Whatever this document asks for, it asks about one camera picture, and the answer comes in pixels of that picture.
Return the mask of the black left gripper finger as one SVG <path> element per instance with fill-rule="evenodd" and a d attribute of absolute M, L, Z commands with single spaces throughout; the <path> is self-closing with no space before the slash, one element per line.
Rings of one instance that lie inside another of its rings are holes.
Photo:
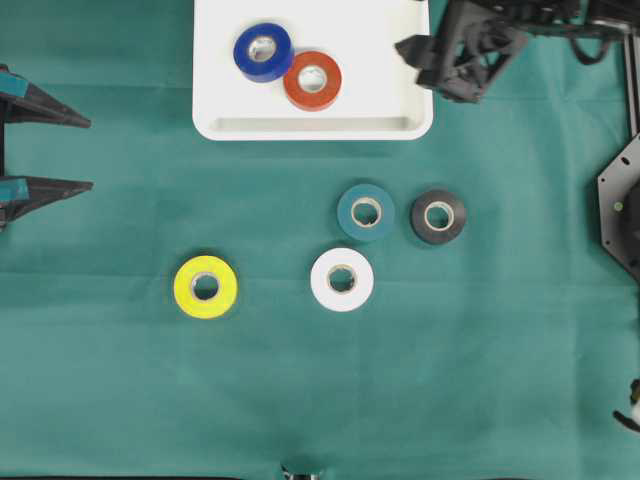
<path fill-rule="evenodd" d="M 1 227 L 36 209 L 90 191 L 93 182 L 32 176 L 1 177 Z"/>
<path fill-rule="evenodd" d="M 26 78 L 1 65 L 1 122 L 90 128 L 91 121 Z"/>

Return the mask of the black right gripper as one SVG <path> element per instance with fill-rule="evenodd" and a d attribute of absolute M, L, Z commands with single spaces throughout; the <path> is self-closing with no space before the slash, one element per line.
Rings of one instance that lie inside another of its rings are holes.
<path fill-rule="evenodd" d="M 586 1 L 449 1 L 437 30 L 394 44 L 415 83 L 457 103 L 477 103 L 527 45 L 586 20 Z"/>

